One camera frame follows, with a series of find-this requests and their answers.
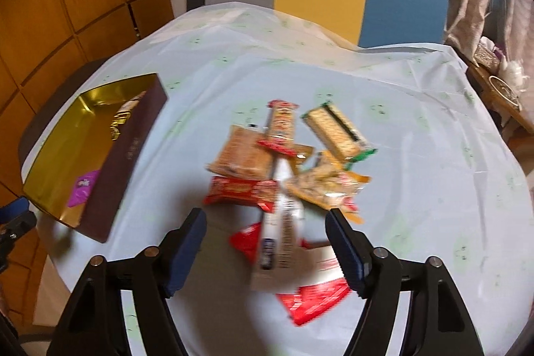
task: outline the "open box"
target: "open box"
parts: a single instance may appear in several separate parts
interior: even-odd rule
[[[145,91],[121,125],[110,125],[121,106]],[[100,243],[113,220],[150,129],[167,100],[157,74],[111,82],[79,95],[39,151],[23,186],[41,211]],[[68,207],[80,176],[100,170],[87,202]]]

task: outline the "wooden floor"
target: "wooden floor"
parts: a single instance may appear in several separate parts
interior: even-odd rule
[[[15,244],[8,257],[9,267],[0,282],[9,305],[9,316],[18,330],[33,322],[35,304],[46,251],[35,228]]]

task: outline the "white plastic tablecloth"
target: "white plastic tablecloth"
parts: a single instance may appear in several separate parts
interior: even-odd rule
[[[79,90],[157,72],[169,100],[133,172],[109,241],[100,244],[50,218],[39,233],[72,289],[87,261],[136,255],[199,206],[231,124],[263,126],[268,101],[332,100],[378,153],[353,167],[372,182],[356,197],[364,231],[397,257],[441,257],[487,356],[503,355],[525,324],[534,292],[534,220],[525,177],[441,45],[348,50],[311,22],[239,4],[200,8],[106,62]],[[23,165],[26,176],[54,117]],[[322,148],[298,120],[295,140]],[[182,291],[169,300],[191,355],[337,356],[364,302],[353,293],[296,327],[274,295],[248,289],[250,266],[228,244],[261,219],[255,208],[206,207],[208,233]],[[324,214],[306,211],[305,237],[326,240]],[[409,295],[402,294],[388,355],[398,354]],[[124,308],[133,354],[143,354],[131,297]]]

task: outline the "purple packet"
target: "purple packet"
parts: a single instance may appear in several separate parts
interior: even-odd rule
[[[67,207],[79,206],[87,202],[87,198],[93,190],[93,186],[97,181],[100,169],[92,170],[76,179],[74,189],[68,199]]]

